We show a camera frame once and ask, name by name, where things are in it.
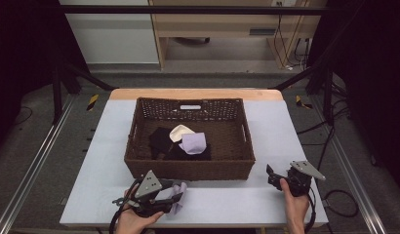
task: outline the human hand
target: human hand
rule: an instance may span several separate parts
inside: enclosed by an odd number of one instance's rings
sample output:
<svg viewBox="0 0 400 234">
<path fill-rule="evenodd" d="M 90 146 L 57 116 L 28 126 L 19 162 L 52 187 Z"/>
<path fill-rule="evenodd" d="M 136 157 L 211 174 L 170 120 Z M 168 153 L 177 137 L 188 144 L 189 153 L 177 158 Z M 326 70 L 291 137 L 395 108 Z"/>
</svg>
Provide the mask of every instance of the human hand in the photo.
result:
<svg viewBox="0 0 400 234">
<path fill-rule="evenodd" d="M 280 179 L 280 186 L 285 195 L 285 210 L 288 220 L 288 230 L 291 234 L 304 233 L 304 217 L 309 208 L 309 199 L 307 196 L 294 197 L 289 189 L 288 182 Z"/>
<path fill-rule="evenodd" d="M 142 230 L 158 220 L 163 215 L 163 212 L 153 214 L 150 217 L 140 217 L 132 209 L 129 209 L 130 205 L 125 204 L 124 212 L 121 213 L 118 218 L 118 226 L 116 233 L 118 234 L 140 234 Z"/>
</svg>

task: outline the black cloth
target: black cloth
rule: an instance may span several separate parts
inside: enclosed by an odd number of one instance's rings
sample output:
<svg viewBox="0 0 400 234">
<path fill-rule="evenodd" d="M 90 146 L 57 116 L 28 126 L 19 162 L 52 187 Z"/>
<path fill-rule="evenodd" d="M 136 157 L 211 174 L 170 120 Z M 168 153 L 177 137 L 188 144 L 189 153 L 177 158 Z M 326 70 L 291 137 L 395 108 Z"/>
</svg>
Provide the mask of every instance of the black cloth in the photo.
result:
<svg viewBox="0 0 400 234">
<path fill-rule="evenodd" d="M 170 152 L 173 145 L 173 141 L 170 139 L 171 131 L 171 129 L 159 127 L 148 137 L 151 159 L 157 159 L 160 153 L 167 155 Z"/>
<path fill-rule="evenodd" d="M 206 149 L 200 154 L 187 154 L 179 146 L 179 142 L 173 144 L 172 150 L 164 157 L 164 160 L 212 160 L 212 146 L 207 144 Z"/>
</svg>

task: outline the white table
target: white table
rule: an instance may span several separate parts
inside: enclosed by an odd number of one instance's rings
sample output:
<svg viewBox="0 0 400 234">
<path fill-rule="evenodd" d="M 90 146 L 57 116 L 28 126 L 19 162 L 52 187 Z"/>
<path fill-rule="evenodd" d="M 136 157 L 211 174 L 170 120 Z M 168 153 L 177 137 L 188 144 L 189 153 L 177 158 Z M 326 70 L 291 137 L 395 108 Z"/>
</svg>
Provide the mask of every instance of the white table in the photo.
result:
<svg viewBox="0 0 400 234">
<path fill-rule="evenodd" d="M 247 180 L 191 181 L 184 206 L 163 215 L 151 227 L 280 227 L 285 226 L 283 193 L 267 183 L 266 164 L 285 176 L 292 161 L 306 160 L 280 93 L 266 90 L 116 90 L 100 117 L 87 156 L 72 188 L 60 223 L 108 226 L 134 181 L 124 163 L 136 97 L 243 98 L 256 157 Z M 328 222 L 314 182 L 317 217 Z M 309 221 L 310 209 L 305 221 Z"/>
</svg>

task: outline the white cloth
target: white cloth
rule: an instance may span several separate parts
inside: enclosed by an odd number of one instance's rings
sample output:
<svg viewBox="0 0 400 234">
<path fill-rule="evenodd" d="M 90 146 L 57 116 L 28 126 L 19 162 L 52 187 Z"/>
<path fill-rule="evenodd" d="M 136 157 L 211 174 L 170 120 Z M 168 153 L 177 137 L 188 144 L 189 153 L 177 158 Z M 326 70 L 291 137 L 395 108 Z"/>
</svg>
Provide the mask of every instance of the white cloth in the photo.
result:
<svg viewBox="0 0 400 234">
<path fill-rule="evenodd" d="M 181 140 L 181 135 L 184 134 L 194 134 L 194 132 L 185 125 L 178 125 L 175 128 L 173 128 L 172 131 L 170 132 L 170 139 L 173 142 L 177 142 Z"/>
</svg>

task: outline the brown wicker basket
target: brown wicker basket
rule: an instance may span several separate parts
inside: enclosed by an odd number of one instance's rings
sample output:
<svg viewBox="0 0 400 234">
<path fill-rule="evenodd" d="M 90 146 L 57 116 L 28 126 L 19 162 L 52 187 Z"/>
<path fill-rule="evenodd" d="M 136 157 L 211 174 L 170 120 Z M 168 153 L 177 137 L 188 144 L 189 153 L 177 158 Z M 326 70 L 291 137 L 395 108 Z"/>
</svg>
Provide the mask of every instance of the brown wicker basket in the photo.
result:
<svg viewBox="0 0 400 234">
<path fill-rule="evenodd" d="M 196 133 L 205 133 L 206 141 L 211 144 L 212 160 L 151 159 L 148 137 L 159 127 L 173 129 L 180 124 Z M 247 179 L 255 156 L 243 100 L 138 98 L 125 163 L 133 177 L 152 170 L 161 178 Z"/>
</svg>

